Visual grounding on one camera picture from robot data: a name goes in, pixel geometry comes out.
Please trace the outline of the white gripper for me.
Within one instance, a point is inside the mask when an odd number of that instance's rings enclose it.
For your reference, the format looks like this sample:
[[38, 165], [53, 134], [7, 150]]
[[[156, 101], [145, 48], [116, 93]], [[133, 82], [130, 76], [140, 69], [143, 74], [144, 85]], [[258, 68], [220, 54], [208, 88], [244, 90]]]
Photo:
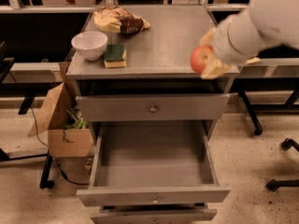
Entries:
[[200, 39], [200, 45], [212, 44], [214, 53], [204, 54], [205, 68], [202, 79], [220, 77], [232, 68], [228, 64], [244, 63], [268, 47], [268, 42], [258, 32], [247, 11], [231, 15], [209, 29]]

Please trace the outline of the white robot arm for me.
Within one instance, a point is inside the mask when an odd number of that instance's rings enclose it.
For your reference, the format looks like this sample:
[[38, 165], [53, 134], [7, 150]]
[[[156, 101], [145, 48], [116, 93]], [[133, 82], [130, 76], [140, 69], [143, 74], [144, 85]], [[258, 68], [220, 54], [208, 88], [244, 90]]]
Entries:
[[219, 77], [265, 49], [299, 49], [298, 11], [299, 0], [250, 0], [201, 38], [190, 58], [193, 71], [202, 78]]

